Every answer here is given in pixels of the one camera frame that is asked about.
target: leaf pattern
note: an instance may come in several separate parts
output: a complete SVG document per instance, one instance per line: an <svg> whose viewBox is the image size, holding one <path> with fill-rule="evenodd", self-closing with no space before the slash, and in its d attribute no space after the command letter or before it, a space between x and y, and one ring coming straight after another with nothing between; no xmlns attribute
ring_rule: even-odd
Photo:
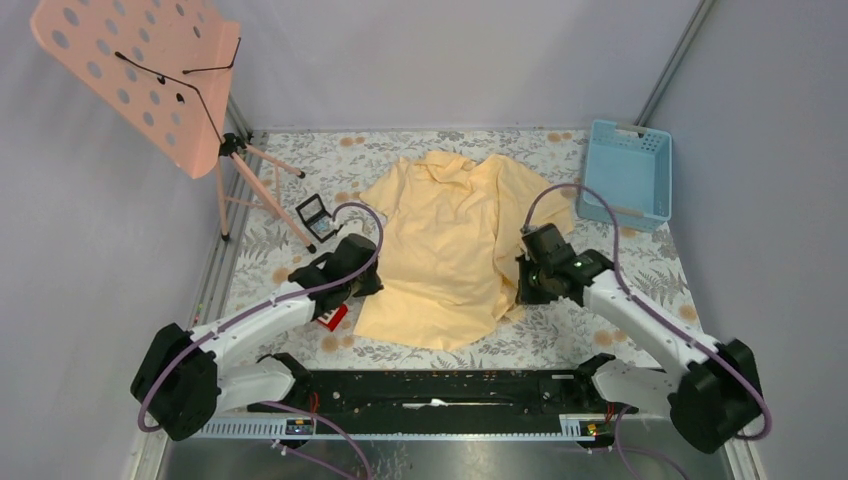
<svg viewBox="0 0 848 480"><path fill-rule="evenodd" d="M278 133L269 139L268 152L302 168L300 180L282 173L282 204L290 213L294 206L318 192L332 211L338 203L356 196L380 178L398 157L418 158L430 150L456 151L482 161L491 154L508 155L527 165L551 183L573 182L581 175L588 144L586 131L549 130ZM262 180L274 180L273 168L265 163ZM376 239L376 229L360 211L343 211L343 219L364 220L365 234ZM575 217L575 229L566 238L582 251L594 248L611 255L612 227ZM318 253L335 248L333 240L317 245ZM288 227L267 211L251 209L238 258L225 314L244 308L276 288L274 273L294 270L312 256ZM621 262L631 282L670 312L692 305L677 251L667 226L653 233L628 232L621 239ZM306 368L324 369L486 369L569 368L592 355L608 352L640 366L656 362L623 337L609 342L617 328L574 303L563 301L527 307L519 322L504 321L497 330L465 348L452 352L412 348L353 336L353 324L363 299L351 299L341 326L328 332L318 324L295 328L267 341L250 352L244 362L277 352L289 352ZM403 319L398 319L403 328Z"/></svg>

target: laundry basket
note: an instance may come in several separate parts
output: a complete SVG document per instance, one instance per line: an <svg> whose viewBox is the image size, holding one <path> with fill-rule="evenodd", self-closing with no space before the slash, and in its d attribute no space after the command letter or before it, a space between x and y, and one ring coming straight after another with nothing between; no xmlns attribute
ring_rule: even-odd
<svg viewBox="0 0 848 480"><path fill-rule="evenodd" d="M671 135L661 130L595 120L583 184L598 192L622 227L652 232L671 218ZM591 193L582 192L577 215L612 223Z"/></svg>

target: wall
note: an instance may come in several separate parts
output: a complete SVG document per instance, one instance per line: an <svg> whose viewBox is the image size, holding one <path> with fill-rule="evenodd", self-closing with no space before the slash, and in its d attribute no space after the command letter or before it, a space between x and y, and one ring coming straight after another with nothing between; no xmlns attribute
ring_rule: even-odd
<svg viewBox="0 0 848 480"><path fill-rule="evenodd" d="M753 347L770 480L844 478L848 3L719 2L652 126L700 317Z"/></svg>
<svg viewBox="0 0 848 480"><path fill-rule="evenodd" d="M34 7L0 5L0 476L114 479L130 381L155 331L188 320L218 235L214 178L43 53Z"/></svg>
<svg viewBox="0 0 848 480"><path fill-rule="evenodd" d="M633 121L698 0L218 0L257 129Z"/></svg>

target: yellow shirt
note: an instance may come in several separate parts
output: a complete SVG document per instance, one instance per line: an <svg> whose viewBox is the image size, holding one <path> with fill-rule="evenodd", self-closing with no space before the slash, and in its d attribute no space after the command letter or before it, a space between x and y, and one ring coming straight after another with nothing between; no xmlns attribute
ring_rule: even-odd
<svg viewBox="0 0 848 480"><path fill-rule="evenodd" d="M480 165L447 152L401 158L360 197L388 222L377 269L385 289L365 300L354 333L453 350L494 331L515 304L524 216L549 186L503 155ZM570 232L570 202L546 196L533 218L544 223Z"/></svg>

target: gray floor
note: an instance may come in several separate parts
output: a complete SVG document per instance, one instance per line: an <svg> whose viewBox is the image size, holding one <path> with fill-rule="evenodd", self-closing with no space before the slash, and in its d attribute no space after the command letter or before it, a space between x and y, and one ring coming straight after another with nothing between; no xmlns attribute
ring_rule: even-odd
<svg viewBox="0 0 848 480"><path fill-rule="evenodd" d="M638 419L622 425L625 445L661 451L677 461L692 480L733 478L723 450L704 455L689 447L665 422ZM575 444L553 442L361 442L377 479L627 479L616 453L575 452ZM314 441L302 452L364 478L355 453L344 441ZM641 455L631 463L646 480L679 479L672 468ZM337 479L335 473L289 455L267 441L196 439L172 443L160 480Z"/></svg>

